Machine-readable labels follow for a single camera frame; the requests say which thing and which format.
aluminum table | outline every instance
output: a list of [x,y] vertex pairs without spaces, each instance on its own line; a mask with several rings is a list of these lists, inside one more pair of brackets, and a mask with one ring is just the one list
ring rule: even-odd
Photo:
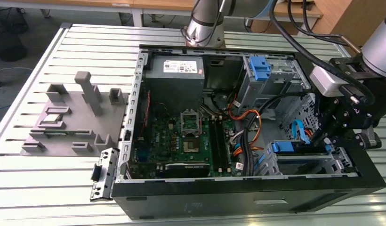
[[[296,39],[323,60],[347,56],[329,43]],[[114,202],[89,203],[90,169],[97,158],[20,156],[48,100],[44,92],[49,83],[64,83],[66,90],[81,91],[73,76],[77,71],[89,71],[100,91],[117,87],[129,92],[138,44],[182,46],[184,40],[176,29],[73,24],[58,30],[0,123],[0,225],[386,226],[386,189],[313,213],[130,221]],[[283,37],[272,34],[225,32],[225,47],[293,51]],[[375,131],[383,147],[368,154],[386,179],[386,117]]]

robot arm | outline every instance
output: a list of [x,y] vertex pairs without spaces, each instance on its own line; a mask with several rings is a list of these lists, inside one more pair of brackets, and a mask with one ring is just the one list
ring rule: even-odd
[[268,12],[271,2],[271,0],[196,0],[190,22],[186,29],[181,29],[186,44],[197,47],[221,47],[224,16],[259,17]]
[[[386,115],[386,19],[363,46],[361,51],[341,36],[357,55],[319,60],[293,40],[273,16],[276,0],[197,0],[192,19],[181,33],[186,45],[219,48],[224,45],[224,16],[256,17],[269,10],[269,19],[293,48],[316,65],[309,76],[316,94],[319,129],[311,137],[313,145],[321,141],[341,147],[361,149],[380,147],[372,128]],[[345,137],[351,129],[361,129]]]

label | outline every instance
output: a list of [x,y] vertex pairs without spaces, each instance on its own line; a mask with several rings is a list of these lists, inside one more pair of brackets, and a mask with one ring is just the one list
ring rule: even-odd
[[129,4],[112,3],[112,6],[125,6],[125,7],[129,7]]
[[162,72],[197,73],[197,64],[195,61],[166,60],[162,62]]
[[233,100],[232,104],[236,106],[236,107],[240,107],[240,103],[237,101]]
[[236,170],[243,170],[243,164],[236,162],[236,166],[235,166]]

red wire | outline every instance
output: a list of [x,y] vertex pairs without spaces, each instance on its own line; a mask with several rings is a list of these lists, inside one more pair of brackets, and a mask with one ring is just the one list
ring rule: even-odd
[[146,119],[148,119],[148,110],[149,110],[149,103],[150,103],[149,91],[146,92],[146,96],[148,96],[148,103],[146,103],[146,110],[145,110],[145,115],[144,115],[144,122],[142,122],[141,130],[140,130],[140,134],[138,134],[137,138],[138,138],[138,137],[141,136],[141,134],[142,134],[145,122],[146,122]]

black cable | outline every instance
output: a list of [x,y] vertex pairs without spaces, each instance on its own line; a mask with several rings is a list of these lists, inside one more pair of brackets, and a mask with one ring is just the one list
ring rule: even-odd
[[[244,144],[244,140],[243,140],[243,136],[240,135],[239,138],[239,142],[240,142],[240,146],[241,144]],[[244,151],[243,147],[241,147],[241,159],[243,159],[243,170],[241,170],[241,175],[247,176],[248,175],[248,156],[247,156],[247,152]]]
[[252,176],[253,175],[253,155],[252,155],[249,145],[248,145],[248,131],[245,128],[244,128],[241,137],[243,137],[243,142],[240,143],[241,151],[243,153],[245,153],[245,156],[247,156],[247,176]]
[[173,22],[174,17],[176,15],[173,16],[172,20],[165,25],[162,25],[162,28],[165,28],[165,26],[168,26]]
[[276,5],[277,0],[272,1],[271,9],[269,9],[269,20],[276,26],[281,36],[285,38],[288,43],[292,45],[292,47],[297,50],[297,52],[301,53],[301,55],[319,67],[321,67],[327,72],[333,74],[337,78],[344,80],[348,84],[351,84],[363,94],[364,98],[361,98],[360,104],[361,105],[371,105],[375,102],[375,96],[372,92],[368,90],[368,88],[349,75],[347,75],[343,71],[340,71],[337,68],[335,68],[332,65],[327,64],[324,61],[321,61],[313,54],[311,54],[309,51],[296,42],[296,40],[292,38],[289,33],[285,31],[285,29],[280,26],[275,15],[273,15],[273,9]]
[[347,44],[343,42],[343,41],[337,41],[337,40],[332,40],[332,39],[328,39],[327,37],[319,37],[319,36],[313,36],[315,33],[311,32],[311,28],[309,28],[309,25],[308,25],[308,21],[307,21],[307,13],[305,13],[305,8],[303,10],[303,23],[304,23],[304,26],[307,27],[307,30],[301,29],[301,27],[299,27],[295,19],[293,19],[293,16],[292,16],[292,11],[291,11],[291,0],[288,0],[288,17],[289,17],[289,21],[293,25],[293,27],[296,28],[297,31],[300,31],[303,34],[319,39],[319,40],[323,40],[323,41],[327,41],[327,42],[331,42],[331,43],[335,43],[335,44],[339,44],[339,45],[343,45],[343,46],[347,46]]
[[[272,98],[269,98],[264,104],[259,107],[257,109],[257,112],[259,114],[261,115],[261,113],[269,108],[269,106],[276,102],[279,101],[281,98],[285,98],[285,97],[303,97],[305,96],[308,93],[311,93],[309,91],[303,91],[303,92],[291,92],[291,93],[284,93],[284,94],[279,94],[276,96],[273,96]],[[251,127],[251,125],[253,124],[255,122],[255,119],[256,119],[256,115],[251,118],[251,120],[248,121],[248,125],[247,125],[247,128]]]
[[168,26],[168,25],[173,22],[174,17],[176,17],[176,15],[173,15],[170,21],[169,21],[166,24],[161,24],[162,28],[164,28],[165,26]]

